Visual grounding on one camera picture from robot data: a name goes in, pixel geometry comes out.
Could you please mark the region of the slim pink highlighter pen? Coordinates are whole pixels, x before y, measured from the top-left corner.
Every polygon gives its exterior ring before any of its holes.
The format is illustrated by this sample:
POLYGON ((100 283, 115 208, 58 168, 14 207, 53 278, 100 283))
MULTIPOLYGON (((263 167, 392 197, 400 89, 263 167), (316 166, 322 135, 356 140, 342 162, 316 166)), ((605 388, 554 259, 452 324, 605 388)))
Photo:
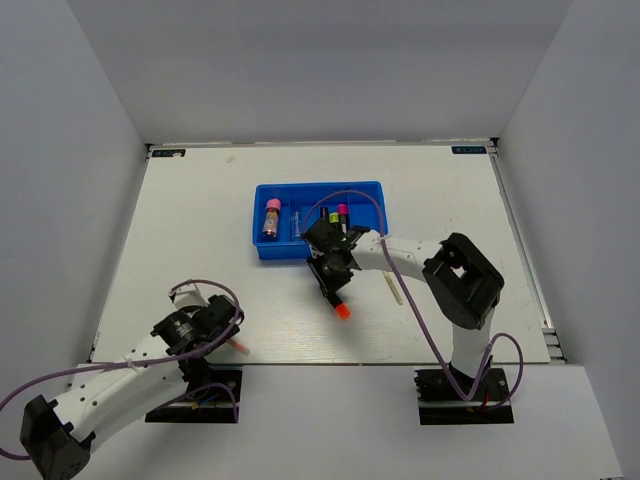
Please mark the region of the slim pink highlighter pen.
POLYGON ((248 356, 251 353, 251 350, 243 345, 242 343, 233 340, 233 339, 229 339, 226 341, 226 343, 231 346, 233 349, 235 349, 236 351, 240 352, 241 354, 248 356))

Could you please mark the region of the orange highlighter black body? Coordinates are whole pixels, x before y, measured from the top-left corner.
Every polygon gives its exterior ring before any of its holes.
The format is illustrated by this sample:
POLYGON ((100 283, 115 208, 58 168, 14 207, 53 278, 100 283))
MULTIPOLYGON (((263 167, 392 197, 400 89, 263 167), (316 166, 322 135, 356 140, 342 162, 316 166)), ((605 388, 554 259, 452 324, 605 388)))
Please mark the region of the orange highlighter black body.
POLYGON ((331 302, 331 305, 340 320, 345 321, 350 318, 351 311, 343 301, 335 300, 331 302))

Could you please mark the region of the clear spray bottle blue cap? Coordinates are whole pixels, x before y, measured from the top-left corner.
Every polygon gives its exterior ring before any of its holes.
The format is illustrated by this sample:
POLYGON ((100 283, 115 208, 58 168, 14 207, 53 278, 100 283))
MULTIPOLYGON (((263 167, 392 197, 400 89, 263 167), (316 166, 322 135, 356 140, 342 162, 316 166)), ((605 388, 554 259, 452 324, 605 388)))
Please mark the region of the clear spray bottle blue cap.
POLYGON ((293 204, 290 215, 290 233, 292 241, 301 241, 304 215, 300 204, 293 204))

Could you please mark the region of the pink highlighter black body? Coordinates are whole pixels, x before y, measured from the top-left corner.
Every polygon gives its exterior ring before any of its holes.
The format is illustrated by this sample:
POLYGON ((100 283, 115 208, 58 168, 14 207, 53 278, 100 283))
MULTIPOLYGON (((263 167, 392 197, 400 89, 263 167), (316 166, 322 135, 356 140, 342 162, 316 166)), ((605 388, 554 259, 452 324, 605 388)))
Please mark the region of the pink highlighter black body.
POLYGON ((337 208, 339 225, 343 233, 350 228, 349 209, 347 204, 339 204, 337 208))

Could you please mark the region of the pink-capped marker tube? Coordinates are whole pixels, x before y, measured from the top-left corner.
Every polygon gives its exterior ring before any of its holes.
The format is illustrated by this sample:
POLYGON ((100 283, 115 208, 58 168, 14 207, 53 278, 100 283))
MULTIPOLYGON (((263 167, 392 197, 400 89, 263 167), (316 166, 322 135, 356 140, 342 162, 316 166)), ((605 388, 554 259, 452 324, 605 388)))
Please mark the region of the pink-capped marker tube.
POLYGON ((279 221, 282 204, 278 198, 267 201, 262 236, 266 241, 276 240, 279 233, 279 221))

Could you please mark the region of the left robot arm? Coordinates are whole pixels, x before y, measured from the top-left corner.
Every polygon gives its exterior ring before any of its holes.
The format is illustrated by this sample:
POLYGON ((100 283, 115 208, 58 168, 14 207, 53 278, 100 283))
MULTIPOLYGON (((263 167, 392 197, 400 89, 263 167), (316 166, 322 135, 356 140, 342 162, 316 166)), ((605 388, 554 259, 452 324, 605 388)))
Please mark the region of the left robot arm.
POLYGON ((147 413, 219 385, 206 360, 236 335, 244 318, 225 295, 187 305, 157 323, 122 369, 104 369, 52 400, 37 396, 24 409, 20 441, 44 479, 71 479, 91 453, 147 413))

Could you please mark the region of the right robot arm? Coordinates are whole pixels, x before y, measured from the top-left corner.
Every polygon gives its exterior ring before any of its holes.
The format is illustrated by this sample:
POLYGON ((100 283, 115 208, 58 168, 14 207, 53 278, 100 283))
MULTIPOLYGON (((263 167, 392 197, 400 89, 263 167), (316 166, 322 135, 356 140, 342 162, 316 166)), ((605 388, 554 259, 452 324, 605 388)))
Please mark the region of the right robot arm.
POLYGON ((323 297, 343 319, 349 311, 338 291, 355 270, 388 272, 425 283, 452 324, 453 390, 472 399, 486 389, 490 325, 504 279, 468 237, 453 233, 440 242, 406 240, 362 226, 343 233, 319 219, 302 238, 310 246, 307 265, 323 297))

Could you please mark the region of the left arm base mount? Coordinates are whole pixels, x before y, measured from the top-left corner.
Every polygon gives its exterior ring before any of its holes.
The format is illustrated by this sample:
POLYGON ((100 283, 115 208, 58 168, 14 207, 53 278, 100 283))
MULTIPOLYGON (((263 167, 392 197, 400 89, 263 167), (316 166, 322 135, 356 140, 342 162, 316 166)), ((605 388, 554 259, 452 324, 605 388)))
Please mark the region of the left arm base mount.
POLYGON ((243 369, 210 368, 203 380, 191 382, 176 402, 149 412, 146 423, 236 424, 239 420, 243 369))

